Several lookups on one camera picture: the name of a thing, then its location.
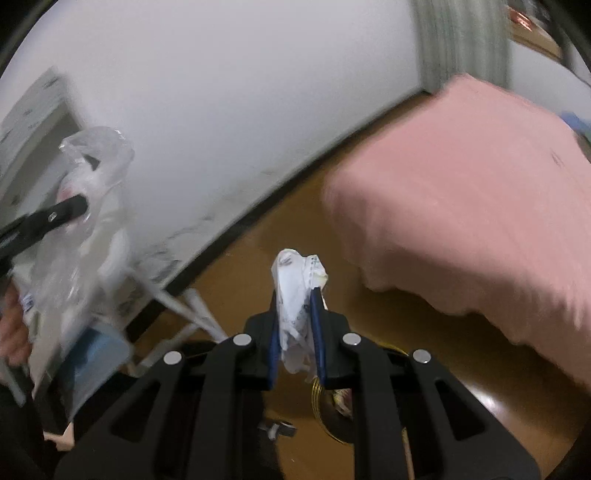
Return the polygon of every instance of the human hand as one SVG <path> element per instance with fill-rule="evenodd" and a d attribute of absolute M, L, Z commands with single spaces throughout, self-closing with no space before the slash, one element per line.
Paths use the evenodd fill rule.
<path fill-rule="evenodd" d="M 11 367 L 25 363 L 31 355 L 29 329 L 22 319 L 22 307 L 18 290 L 9 283 L 0 313 L 0 359 Z"/>

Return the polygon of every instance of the pink bed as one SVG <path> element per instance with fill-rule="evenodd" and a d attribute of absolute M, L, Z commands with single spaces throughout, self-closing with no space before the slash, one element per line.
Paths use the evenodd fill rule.
<path fill-rule="evenodd" d="M 481 312 L 591 388 L 591 164 L 555 114 L 456 77 L 354 152 L 324 204 L 369 288 Z"/>

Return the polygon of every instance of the wooden floor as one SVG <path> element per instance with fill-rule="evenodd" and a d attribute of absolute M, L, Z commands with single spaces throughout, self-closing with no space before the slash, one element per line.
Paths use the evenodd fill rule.
<path fill-rule="evenodd" d="M 381 126 L 426 101 L 415 97 L 392 111 Z M 406 351 L 426 348 L 462 380 L 517 437 L 545 477 L 560 462 L 591 415 L 589 397 L 532 349 L 511 345 L 478 315 L 448 317 L 422 299 L 400 291 L 374 293 L 342 257 L 339 240 L 323 214 L 320 192 L 331 169 L 354 148 L 344 145 L 319 171 L 231 245 L 193 285 L 229 335 L 244 321 L 268 309 L 273 283 L 271 264 L 283 248 L 317 254 L 329 274 L 324 291 L 328 307 L 345 314 L 353 330 Z M 136 343 L 140 355 L 184 321 L 162 314 Z M 353 450 L 329 437 L 316 423 L 311 386 L 301 375 L 282 371 L 267 394 L 269 417 L 292 422 L 293 439 L 278 441 L 286 479 L 353 479 Z"/>

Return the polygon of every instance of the white tissue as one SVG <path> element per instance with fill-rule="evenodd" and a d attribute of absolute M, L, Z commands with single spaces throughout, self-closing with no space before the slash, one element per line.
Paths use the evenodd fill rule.
<path fill-rule="evenodd" d="M 304 258 L 289 248 L 279 252 L 271 272 L 277 293 L 281 360 L 289 373 L 306 371 L 311 378 L 316 375 L 316 360 L 310 292 L 316 287 L 324 288 L 328 275 L 318 256 Z"/>

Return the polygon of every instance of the clear plastic bag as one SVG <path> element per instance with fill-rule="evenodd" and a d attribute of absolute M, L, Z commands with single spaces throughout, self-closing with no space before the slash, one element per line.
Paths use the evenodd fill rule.
<path fill-rule="evenodd" d="M 37 397 L 57 382 L 71 419 L 132 355 L 117 327 L 116 309 L 106 306 L 112 306 L 110 294 L 131 257 L 118 185 L 134 151 L 121 133 L 107 127 L 67 137 L 60 149 L 72 169 L 56 201 L 82 194 L 88 210 L 39 244 L 31 293 L 41 325 L 30 364 Z"/>
<path fill-rule="evenodd" d="M 33 268 L 32 292 L 39 311 L 79 309 L 94 288 L 95 278 L 83 275 L 85 242 L 95 230 L 105 197 L 125 177 L 134 151 L 120 132 L 94 127 L 64 139 L 61 151 L 73 164 L 57 193 L 61 202 L 77 194 L 88 201 L 88 211 L 50 232 L 39 245 Z"/>

